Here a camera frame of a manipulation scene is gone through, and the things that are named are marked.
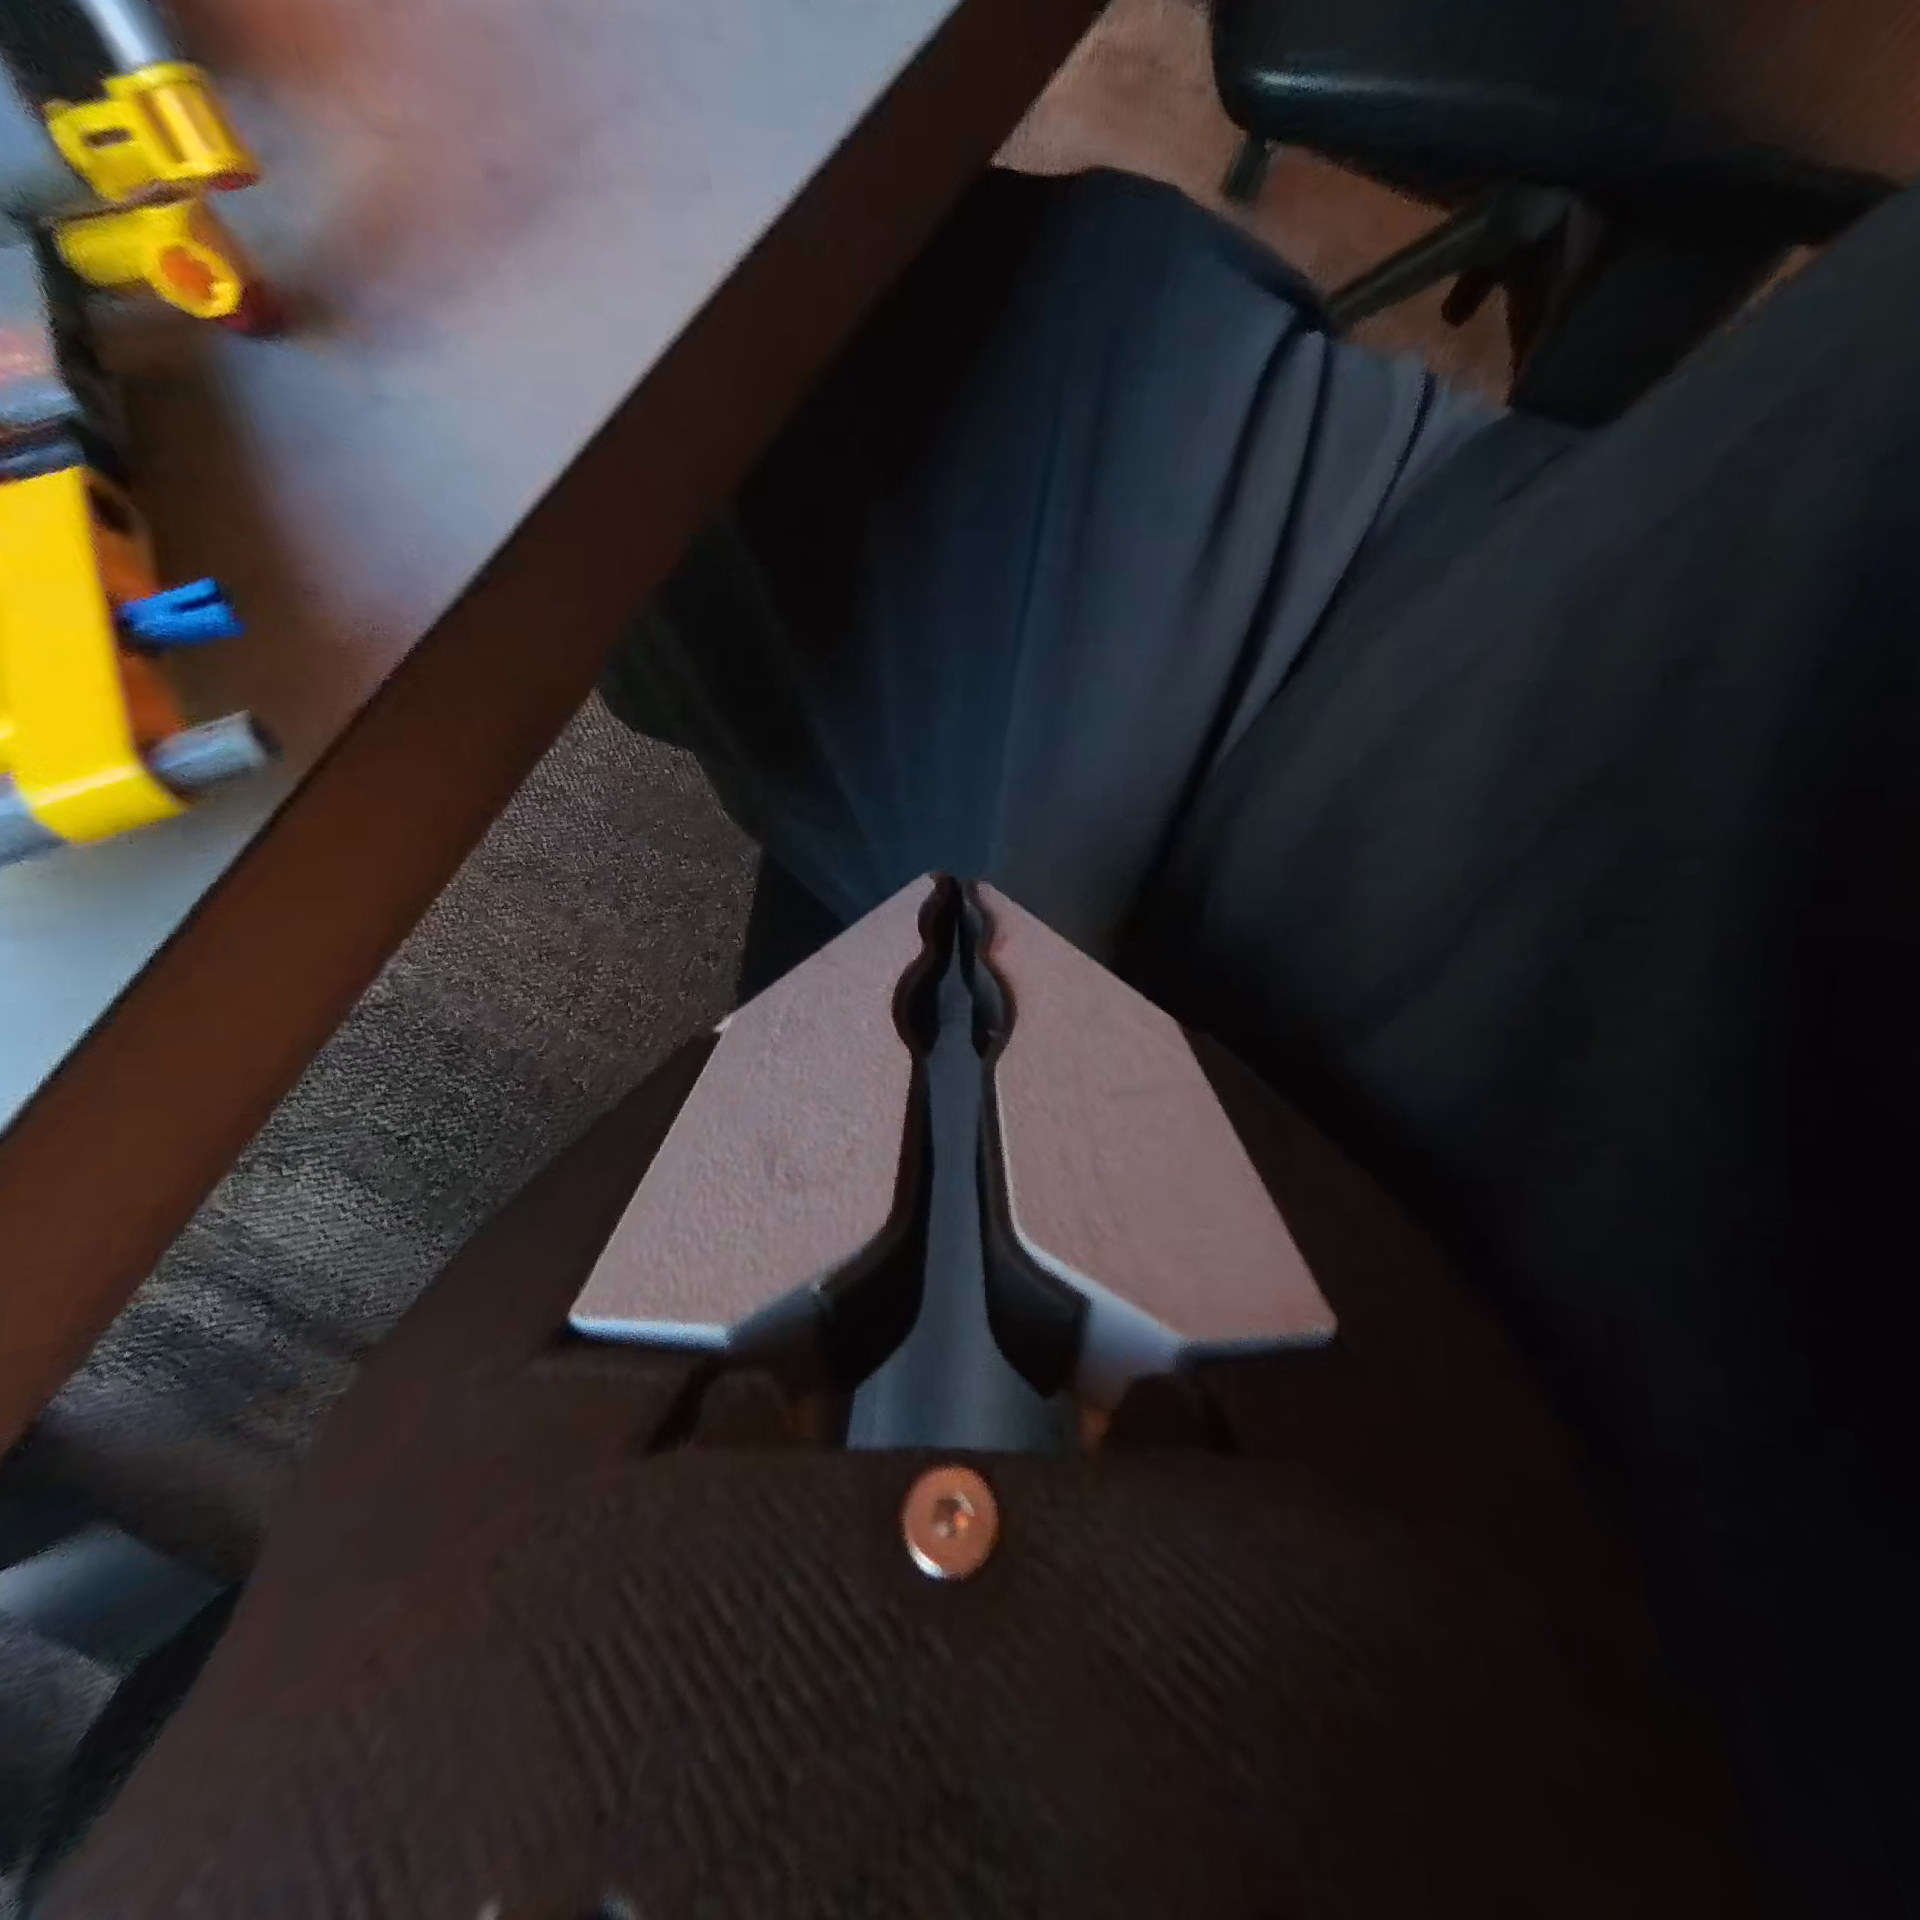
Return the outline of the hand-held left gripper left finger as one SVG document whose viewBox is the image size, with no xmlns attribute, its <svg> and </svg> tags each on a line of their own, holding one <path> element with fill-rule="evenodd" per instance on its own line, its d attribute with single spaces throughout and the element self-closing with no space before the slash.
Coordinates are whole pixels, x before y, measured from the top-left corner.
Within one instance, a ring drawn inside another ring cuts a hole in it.
<svg viewBox="0 0 1920 1920">
<path fill-rule="evenodd" d="M 853 1391 L 923 1292 L 932 1074 L 956 881 L 923 875 L 735 1008 L 570 1332 Z"/>
</svg>

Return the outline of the yellow black toy vehicle model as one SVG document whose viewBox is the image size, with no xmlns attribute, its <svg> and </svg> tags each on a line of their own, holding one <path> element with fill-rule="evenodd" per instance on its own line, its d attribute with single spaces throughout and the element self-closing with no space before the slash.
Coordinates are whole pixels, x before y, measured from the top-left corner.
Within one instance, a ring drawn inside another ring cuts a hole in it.
<svg viewBox="0 0 1920 1920">
<path fill-rule="evenodd" d="M 166 582 L 130 487 L 93 297 L 270 335 L 278 304 L 215 195 L 257 159 L 164 4 L 4 4 L 4 861 L 177 819 L 276 760 L 192 724 L 160 669 L 241 632 Z"/>
</svg>

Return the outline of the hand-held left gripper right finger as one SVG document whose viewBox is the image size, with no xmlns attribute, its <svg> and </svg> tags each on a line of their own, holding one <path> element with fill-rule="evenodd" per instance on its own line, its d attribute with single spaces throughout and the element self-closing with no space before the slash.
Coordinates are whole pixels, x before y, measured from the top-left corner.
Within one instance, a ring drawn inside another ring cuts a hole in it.
<svg viewBox="0 0 1920 1920">
<path fill-rule="evenodd" d="M 986 1320 L 1046 1399 L 1326 1347 L 1315 1284 L 1186 1027 L 986 881 L 964 889 Z"/>
</svg>

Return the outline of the person's dark clothed body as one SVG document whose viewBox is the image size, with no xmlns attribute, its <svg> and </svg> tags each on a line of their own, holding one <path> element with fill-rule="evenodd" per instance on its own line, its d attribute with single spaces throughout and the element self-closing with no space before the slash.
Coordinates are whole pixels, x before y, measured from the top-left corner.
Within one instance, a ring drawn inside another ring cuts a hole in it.
<svg viewBox="0 0 1920 1920">
<path fill-rule="evenodd" d="M 1619 421 L 990 169 L 603 669 L 795 931 L 986 878 L 1481 1271 L 1768 1861 L 1918 1918 L 1918 186 Z"/>
</svg>

